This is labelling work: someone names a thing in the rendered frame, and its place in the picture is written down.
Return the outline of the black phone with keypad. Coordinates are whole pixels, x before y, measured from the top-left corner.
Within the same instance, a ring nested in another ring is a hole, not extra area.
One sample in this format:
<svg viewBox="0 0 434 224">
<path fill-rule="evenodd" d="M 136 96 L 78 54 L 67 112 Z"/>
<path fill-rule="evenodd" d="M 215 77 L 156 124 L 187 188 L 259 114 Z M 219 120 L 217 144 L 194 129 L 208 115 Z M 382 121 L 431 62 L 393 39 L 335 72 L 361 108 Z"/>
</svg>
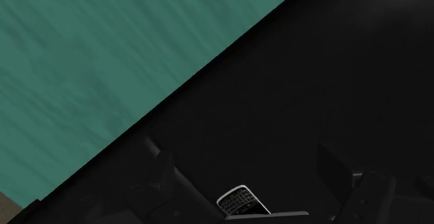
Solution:
<svg viewBox="0 0 434 224">
<path fill-rule="evenodd" d="M 271 214 L 259 198 L 243 184 L 223 194 L 216 204 L 227 216 Z"/>
</svg>

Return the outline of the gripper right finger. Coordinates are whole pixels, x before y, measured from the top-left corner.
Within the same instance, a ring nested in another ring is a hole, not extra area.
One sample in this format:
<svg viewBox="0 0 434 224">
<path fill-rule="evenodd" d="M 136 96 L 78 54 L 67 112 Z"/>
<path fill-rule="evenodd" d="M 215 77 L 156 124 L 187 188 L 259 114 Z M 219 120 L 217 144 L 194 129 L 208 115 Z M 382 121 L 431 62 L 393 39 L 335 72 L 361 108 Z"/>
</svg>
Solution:
<svg viewBox="0 0 434 224">
<path fill-rule="evenodd" d="M 341 205 L 334 224 L 434 224 L 434 172 L 415 177 L 419 197 L 398 195 L 396 178 L 363 168 L 329 143 L 319 143 L 316 173 Z"/>
</svg>

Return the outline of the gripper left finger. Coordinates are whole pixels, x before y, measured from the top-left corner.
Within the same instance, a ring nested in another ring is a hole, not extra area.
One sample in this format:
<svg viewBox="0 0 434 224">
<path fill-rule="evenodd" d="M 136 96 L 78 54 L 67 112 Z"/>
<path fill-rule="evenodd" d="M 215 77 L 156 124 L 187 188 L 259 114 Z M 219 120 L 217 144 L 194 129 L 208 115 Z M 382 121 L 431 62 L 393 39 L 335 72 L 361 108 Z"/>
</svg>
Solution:
<svg viewBox="0 0 434 224">
<path fill-rule="evenodd" d="M 78 224 L 223 224 L 224 216 L 149 140 L 115 141 L 84 167 Z"/>
</svg>

